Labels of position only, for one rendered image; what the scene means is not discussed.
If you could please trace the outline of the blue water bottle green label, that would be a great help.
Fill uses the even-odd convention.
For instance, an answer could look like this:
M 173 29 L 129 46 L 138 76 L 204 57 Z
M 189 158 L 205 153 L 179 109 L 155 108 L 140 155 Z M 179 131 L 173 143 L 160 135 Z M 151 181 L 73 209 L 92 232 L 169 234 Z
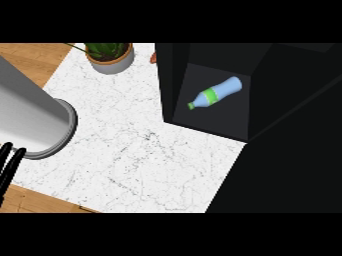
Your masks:
M 228 96 L 242 90 L 242 81 L 234 76 L 220 84 L 205 89 L 197 96 L 195 100 L 188 103 L 191 110 L 205 108 L 219 103 Z

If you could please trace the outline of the dark grey cabinet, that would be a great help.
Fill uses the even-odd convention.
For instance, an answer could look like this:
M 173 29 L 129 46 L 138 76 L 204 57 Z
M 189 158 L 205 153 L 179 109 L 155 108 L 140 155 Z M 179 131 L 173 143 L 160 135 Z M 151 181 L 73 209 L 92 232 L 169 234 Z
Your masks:
M 158 43 L 163 117 L 248 142 L 342 80 L 342 43 Z M 239 92 L 207 108 L 188 103 L 231 77 Z

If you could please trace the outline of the large grey cylinder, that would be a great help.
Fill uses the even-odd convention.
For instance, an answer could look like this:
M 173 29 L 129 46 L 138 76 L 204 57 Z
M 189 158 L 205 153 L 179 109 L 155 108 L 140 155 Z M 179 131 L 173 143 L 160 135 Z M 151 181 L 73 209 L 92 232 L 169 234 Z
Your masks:
M 27 149 L 25 158 L 53 156 L 78 126 L 74 106 L 53 98 L 0 55 L 0 143 Z

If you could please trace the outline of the green plant in grey pot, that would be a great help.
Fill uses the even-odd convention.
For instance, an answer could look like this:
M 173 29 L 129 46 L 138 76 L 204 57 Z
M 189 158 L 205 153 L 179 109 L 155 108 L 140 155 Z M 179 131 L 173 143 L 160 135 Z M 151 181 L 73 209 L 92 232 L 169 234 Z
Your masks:
M 84 52 L 93 69 L 105 75 L 121 73 L 133 64 L 132 43 L 86 43 L 84 47 L 74 48 Z

